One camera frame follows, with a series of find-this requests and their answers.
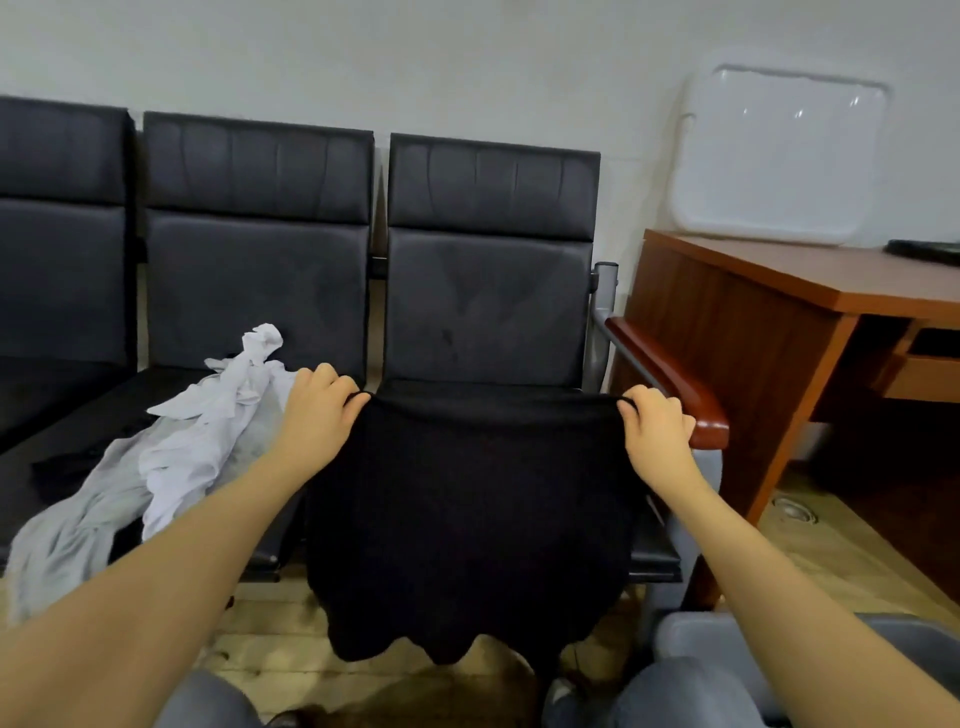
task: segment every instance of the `chair armrest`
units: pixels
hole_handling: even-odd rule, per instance
[[[702,381],[690,375],[652,336],[620,316],[604,321],[611,341],[651,384],[676,397],[684,412],[697,421],[690,438],[694,449],[723,449],[730,441],[730,424],[720,402]]]

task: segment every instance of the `gray chair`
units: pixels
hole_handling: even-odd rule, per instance
[[[611,316],[616,265],[591,269],[599,175],[591,152],[393,134],[380,392],[598,392],[612,341],[704,418],[697,459],[718,487],[726,426],[716,399]],[[699,555],[676,519],[651,508],[673,548],[648,522],[637,530],[630,580],[650,585],[644,635],[681,606]]]
[[[133,374],[133,123],[0,97],[0,452]]]
[[[237,354],[259,324],[279,329],[276,358],[289,369],[328,361],[363,385],[373,134],[148,112],[143,139],[150,366],[0,456],[0,482],[20,494],[0,556],[43,506],[34,463],[142,428],[147,407],[210,374],[205,358]],[[276,578],[299,502],[274,521],[245,578]],[[139,543],[136,533],[122,540]]]

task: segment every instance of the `black object on desk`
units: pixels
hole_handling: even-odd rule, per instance
[[[960,243],[938,243],[923,240],[891,240],[883,252],[935,263],[960,266]]]

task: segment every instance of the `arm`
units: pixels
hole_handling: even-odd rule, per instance
[[[802,728],[960,725],[957,701],[830,599],[701,477],[678,400],[634,387],[618,407],[642,477],[696,539],[764,675]]]
[[[0,727],[151,726],[290,496],[370,395],[300,370],[274,445],[246,474],[0,641]]]

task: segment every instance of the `forearm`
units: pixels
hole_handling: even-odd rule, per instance
[[[300,486],[269,457],[8,635],[0,725],[151,725]]]
[[[700,545],[795,725],[960,725],[960,702],[699,485],[676,489],[668,505]]]

